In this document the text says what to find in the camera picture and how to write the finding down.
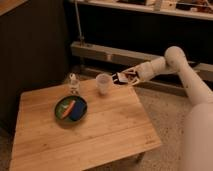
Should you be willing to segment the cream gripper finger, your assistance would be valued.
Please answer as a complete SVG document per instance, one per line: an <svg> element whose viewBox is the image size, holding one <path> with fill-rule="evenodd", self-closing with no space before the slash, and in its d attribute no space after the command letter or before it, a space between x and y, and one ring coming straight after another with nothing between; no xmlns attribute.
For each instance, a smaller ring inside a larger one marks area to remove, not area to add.
<svg viewBox="0 0 213 171"><path fill-rule="evenodd" d="M135 75L136 69L135 69L135 67L127 68L127 69L121 71L121 73Z"/></svg>
<svg viewBox="0 0 213 171"><path fill-rule="evenodd" d="M126 82L127 85L132 85L132 86L137 85L137 84L139 84L139 83L140 83L140 79L138 79L138 78L134 78L134 79L128 80L128 81Z"/></svg>

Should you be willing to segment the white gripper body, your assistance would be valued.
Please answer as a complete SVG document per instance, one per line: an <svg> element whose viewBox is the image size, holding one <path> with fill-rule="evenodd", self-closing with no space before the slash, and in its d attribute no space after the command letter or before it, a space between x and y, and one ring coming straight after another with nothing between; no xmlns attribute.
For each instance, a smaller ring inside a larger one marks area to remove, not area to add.
<svg viewBox="0 0 213 171"><path fill-rule="evenodd" d="M146 82L154 77L154 71L150 63L141 63L136 66L136 72L141 82Z"/></svg>

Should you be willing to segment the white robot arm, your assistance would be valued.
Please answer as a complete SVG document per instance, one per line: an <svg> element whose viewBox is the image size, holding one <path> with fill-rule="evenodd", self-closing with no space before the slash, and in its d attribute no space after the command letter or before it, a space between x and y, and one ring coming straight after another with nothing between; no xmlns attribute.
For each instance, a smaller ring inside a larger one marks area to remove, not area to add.
<svg viewBox="0 0 213 171"><path fill-rule="evenodd" d="M171 46L163 57L123 71L132 85L169 72L179 76L192 104L185 116L180 171L213 171L213 91L188 64L184 51Z"/></svg>

